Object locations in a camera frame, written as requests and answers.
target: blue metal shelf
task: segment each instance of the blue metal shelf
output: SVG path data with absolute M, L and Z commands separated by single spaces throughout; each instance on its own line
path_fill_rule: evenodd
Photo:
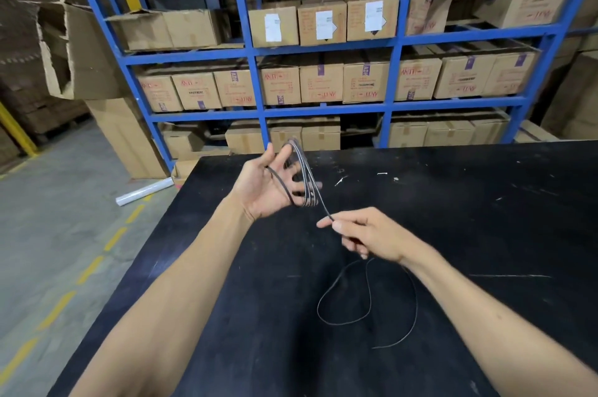
M 434 109 L 466 109 L 482 107 L 511 107 L 511 121 L 502 138 L 504 143 L 512 142 L 519 124 L 527 114 L 531 106 L 536 91 L 540 88 L 544 75 L 546 74 L 551 61 L 553 60 L 558 47 L 563 38 L 570 33 L 581 34 L 591 33 L 592 29 L 583 31 L 569 32 L 569 26 L 575 16 L 582 0 L 567 0 L 564 4 L 558 23 L 545 26 L 517 27 L 513 29 L 476 29 L 475 26 L 463 26 L 460 31 L 450 31 L 440 34 L 405 36 L 404 31 L 407 23 L 407 10 L 409 0 L 400 0 L 397 36 L 388 39 L 366 40 L 357 42 L 347 42 L 339 44 L 321 45 L 321 46 L 283 46 L 280 48 L 254 48 L 251 41 L 251 32 L 249 28 L 249 18 L 245 0 L 237 0 L 237 8 L 241 20 L 241 29 L 245 38 L 244 48 L 226 49 L 226 50 L 198 50 L 198 51 L 178 51 L 157 54 L 135 54 L 126 55 L 118 46 L 118 41 L 111 26 L 103 19 L 107 16 L 102 11 L 98 0 L 88 0 L 93 12 L 98 18 L 102 31 L 106 35 L 108 43 L 116 55 L 116 60 L 123 71 L 125 79 L 131 86 L 131 91 L 137 100 L 141 112 L 148 123 L 150 131 L 160 150 L 160 153 L 166 160 L 168 166 L 172 168 L 173 161 L 168 153 L 164 140 L 157 129 L 158 122 L 176 122 L 176 121 L 197 121 L 197 120 L 236 120 L 244 118 L 258 119 L 264 142 L 268 140 L 268 130 L 266 126 L 267 118 L 288 117 L 288 116 L 308 116 L 308 115 L 339 115 L 339 114 L 358 114 L 363 112 L 378 112 L 383 114 L 382 130 L 380 133 L 379 146 L 385 147 L 388 143 L 391 117 L 394 112 L 399 111 L 421 111 Z M 530 77 L 525 90 L 516 96 L 497 97 L 497 98 L 472 98 L 472 99 L 449 99 L 449 100 L 430 100 L 417 102 L 395 102 L 394 95 L 396 91 L 396 81 L 398 78 L 398 68 L 401 57 L 401 49 L 404 45 L 421 45 L 433 43 L 446 43 L 470 40 L 488 40 L 496 38 L 524 38 L 524 37 L 542 37 L 539 45 L 541 55 L 536 63 L 534 73 Z M 388 83 L 386 88 L 385 101 L 383 103 L 363 103 L 355 105 L 321 105 L 316 107 L 267 107 L 262 102 L 261 84 L 259 83 L 259 73 L 256 63 L 256 57 L 262 55 L 277 54 L 296 54 L 310 53 L 319 51 L 341 51 L 352 49 L 368 48 L 391 48 L 391 62 L 389 67 Z M 233 59 L 245 57 L 248 59 L 249 69 L 252 78 L 253 89 L 255 93 L 256 108 L 238 111 L 207 111 L 207 112 L 180 112 L 169 114 L 154 114 L 145 98 L 137 78 L 133 74 L 132 66 L 152 63 L 174 63 L 185 61 L 201 61 L 214 59 Z

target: wire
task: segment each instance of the wire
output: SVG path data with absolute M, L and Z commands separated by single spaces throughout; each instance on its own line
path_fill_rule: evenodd
M 297 161 L 299 162 L 299 166 L 301 168 L 301 175 L 303 178 L 303 184 L 305 186 L 305 196 L 303 197 L 303 204 L 302 205 L 295 204 L 295 201 L 293 200 L 291 192 L 287 188 L 286 184 L 282 181 L 282 178 L 280 178 L 280 175 L 277 174 L 272 168 L 270 168 L 270 166 L 267 166 L 266 168 L 281 184 L 282 188 L 287 193 L 287 197 L 289 198 L 291 205 L 313 207 L 318 204 L 318 200 L 319 200 L 319 203 L 322 204 L 322 207 L 324 208 L 326 215 L 330 218 L 330 220 L 334 221 L 333 217 L 330 215 L 330 212 L 328 212 L 326 205 L 324 204 L 324 199 L 322 199 L 322 194 L 320 193 L 320 190 L 318 189 L 316 180 L 313 177 L 313 174 L 311 173 L 311 168 L 310 168 L 309 164 L 307 163 L 307 158 L 305 158 L 305 155 L 303 154 L 303 150 L 301 149 L 299 142 L 297 141 L 297 139 L 295 139 L 293 137 L 293 138 L 289 139 L 287 143 L 291 145 L 291 147 L 293 148 L 293 151 L 295 152 L 295 155 L 297 155 Z M 290 161 L 287 161 L 287 166 L 291 166 L 291 165 L 293 165 L 293 163 L 290 163 Z M 349 267 L 355 265 L 356 263 L 363 263 L 363 260 L 355 260 L 355 261 L 351 262 L 350 264 L 346 265 L 345 267 L 343 267 L 343 269 L 340 271 L 337 278 L 334 280 L 333 284 L 324 292 L 324 295 L 322 295 L 322 297 L 318 301 L 318 306 L 316 307 L 316 314 L 318 315 L 318 318 L 320 318 L 321 321 L 323 321 L 326 325 L 329 325 L 329 326 L 345 326 L 345 325 L 357 323 L 357 322 L 363 320 L 364 318 L 366 318 L 370 314 L 371 309 L 372 309 L 372 292 L 371 292 L 371 288 L 370 288 L 370 277 L 368 275 L 368 267 L 370 266 L 370 263 L 372 263 L 374 260 L 375 260 L 375 258 L 371 258 L 365 263 L 365 281 L 368 286 L 368 298 L 370 300 L 370 303 L 369 303 L 370 305 L 368 307 L 368 311 L 364 315 L 362 315 L 361 317 L 359 317 L 355 320 L 351 320 L 348 322 L 342 322 L 342 323 L 329 322 L 329 321 L 325 320 L 324 318 L 322 318 L 322 316 L 320 315 L 320 305 L 322 303 L 322 300 L 326 297 L 326 295 L 328 295 L 328 293 L 330 293 L 330 291 L 335 287 L 335 285 L 338 284 L 343 273 Z M 415 289 L 415 282 L 413 281 L 413 278 L 411 277 L 411 274 L 409 273 L 409 271 L 407 271 L 402 265 L 401 265 L 401 269 L 407 274 L 407 277 L 409 278 L 409 282 L 411 283 L 411 288 L 413 289 L 413 296 L 415 299 L 415 315 L 413 317 L 413 323 L 411 324 L 411 328 L 409 328 L 409 331 L 403 337 L 401 337 L 398 341 L 396 341 L 390 345 L 382 345 L 382 346 L 378 346 L 378 347 L 372 347 L 372 350 L 378 350 L 381 348 L 390 348 L 390 347 L 394 347 L 395 345 L 399 345 L 413 331 L 413 328 L 415 327 L 415 323 L 417 322 L 417 313 L 419 311 L 418 310 L 419 304 L 417 302 L 417 290 Z

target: gray floor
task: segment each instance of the gray floor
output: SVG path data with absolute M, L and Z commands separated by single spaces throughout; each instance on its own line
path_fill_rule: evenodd
M 176 194 L 169 188 L 147 202 L 115 204 L 116 196 L 147 183 L 129 179 L 93 122 L 0 180 L 0 371 L 10 376 L 0 395 L 44 396 L 55 382 Z M 145 208 L 126 224 L 140 203 Z M 125 225 L 119 242 L 103 252 Z M 94 274 L 77 285 L 100 255 Z M 52 325 L 37 331 L 72 291 Z M 19 348 L 33 338 L 33 350 L 8 373 Z

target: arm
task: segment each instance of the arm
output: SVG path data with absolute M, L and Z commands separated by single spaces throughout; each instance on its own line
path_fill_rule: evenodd
M 342 243 L 409 268 L 428 288 L 503 396 L 598 395 L 598 375 L 453 268 L 434 248 L 375 208 L 333 215 Z
M 243 237 L 253 221 L 290 204 L 272 167 L 294 192 L 291 147 L 272 144 L 243 166 L 233 190 L 195 241 L 116 324 L 71 392 L 72 397 L 168 396 L 183 376 Z M 295 203 L 303 203 L 295 197 Z

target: yellow dashed line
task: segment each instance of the yellow dashed line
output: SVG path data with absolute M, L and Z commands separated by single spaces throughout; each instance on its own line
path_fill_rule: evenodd
M 62 312 L 62 310 L 71 301 L 71 299 L 73 298 L 73 296 L 75 296 L 76 293 L 77 292 L 73 290 L 63 295 L 60 301 L 58 301 L 58 304 L 56 304 L 54 306 L 54 309 L 52 309 L 52 312 L 48 314 L 48 317 L 46 317 L 44 321 L 41 322 L 40 325 L 37 327 L 37 331 L 43 331 L 45 328 L 48 328 L 52 323 L 54 323 L 56 318 L 58 318 L 58 315 L 60 315 L 60 312 Z
M 6 365 L 3 371 L 0 373 L 0 386 L 4 386 L 4 384 L 11 378 L 12 374 L 17 367 L 21 365 L 21 363 L 27 358 L 27 356 L 31 353 L 31 351 L 35 348 L 39 337 L 34 337 L 33 339 L 27 340 L 16 355 L 10 360 L 10 362 Z
M 142 212 L 145 208 L 144 204 L 139 205 L 134 212 L 131 213 L 131 215 L 129 216 L 129 219 L 127 219 L 125 221 L 125 224 L 130 224 L 131 222 L 133 222 L 134 220 L 137 219 L 137 216 L 139 216 L 139 213 Z
M 91 276 L 96 271 L 96 268 L 98 266 L 100 266 L 100 263 L 102 263 L 103 260 L 104 260 L 104 256 L 103 255 L 95 257 L 93 259 L 93 262 L 91 263 L 91 265 L 89 265 L 87 267 L 87 269 L 85 271 L 83 271 L 81 273 L 81 275 L 79 276 L 79 280 L 77 280 L 77 285 L 85 284 L 87 278 L 89 276 Z
M 119 228 L 110 241 L 106 243 L 106 246 L 104 246 L 104 251 L 110 252 L 110 249 L 114 247 L 114 245 L 118 242 L 118 240 L 120 240 L 120 237 L 123 236 L 126 231 L 126 227 Z

